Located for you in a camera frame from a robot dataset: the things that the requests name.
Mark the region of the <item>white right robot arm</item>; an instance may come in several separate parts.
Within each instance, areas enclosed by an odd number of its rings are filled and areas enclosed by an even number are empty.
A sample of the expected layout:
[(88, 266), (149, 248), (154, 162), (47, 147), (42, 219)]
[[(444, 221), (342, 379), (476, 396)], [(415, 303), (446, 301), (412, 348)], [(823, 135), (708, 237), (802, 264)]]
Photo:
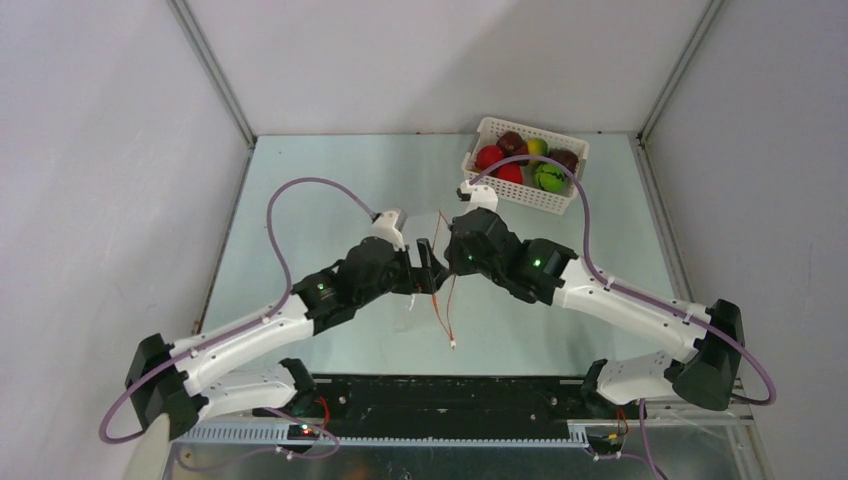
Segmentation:
[(744, 341), (736, 304), (662, 301), (625, 283), (603, 283), (573, 250), (546, 239), (520, 240), (485, 208), (454, 218), (449, 230), (445, 258), (453, 273), (481, 275), (525, 303), (582, 312), (662, 346), (652, 355), (594, 362), (581, 392), (591, 416), (671, 395), (706, 410), (728, 408), (742, 358), (728, 342)]

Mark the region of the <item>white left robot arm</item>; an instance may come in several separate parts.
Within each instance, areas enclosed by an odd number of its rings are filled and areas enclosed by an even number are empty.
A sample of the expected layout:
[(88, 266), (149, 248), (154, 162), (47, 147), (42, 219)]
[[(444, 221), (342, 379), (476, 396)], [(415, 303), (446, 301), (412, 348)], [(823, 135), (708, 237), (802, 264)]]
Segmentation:
[(160, 334), (141, 340), (125, 379), (125, 391), (143, 430), (167, 416), (169, 437), (198, 422), (238, 411), (280, 408), (304, 416), (316, 403), (312, 378), (296, 359), (267, 373), (241, 366), (283, 345), (319, 335), (354, 318), (389, 294), (432, 295), (449, 277), (426, 239), (412, 265), (407, 247), (367, 237), (345, 258), (304, 277), (280, 304), (269, 305), (208, 334), (167, 342)]

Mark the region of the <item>green toy watermelon ball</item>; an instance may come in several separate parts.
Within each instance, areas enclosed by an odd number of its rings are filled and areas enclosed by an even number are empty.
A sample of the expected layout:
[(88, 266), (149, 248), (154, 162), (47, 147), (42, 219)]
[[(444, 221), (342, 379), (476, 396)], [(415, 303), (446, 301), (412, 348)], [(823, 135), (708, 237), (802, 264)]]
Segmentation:
[(538, 164), (533, 173), (534, 186), (548, 193), (561, 194), (568, 181), (568, 176), (558, 166), (548, 163)]

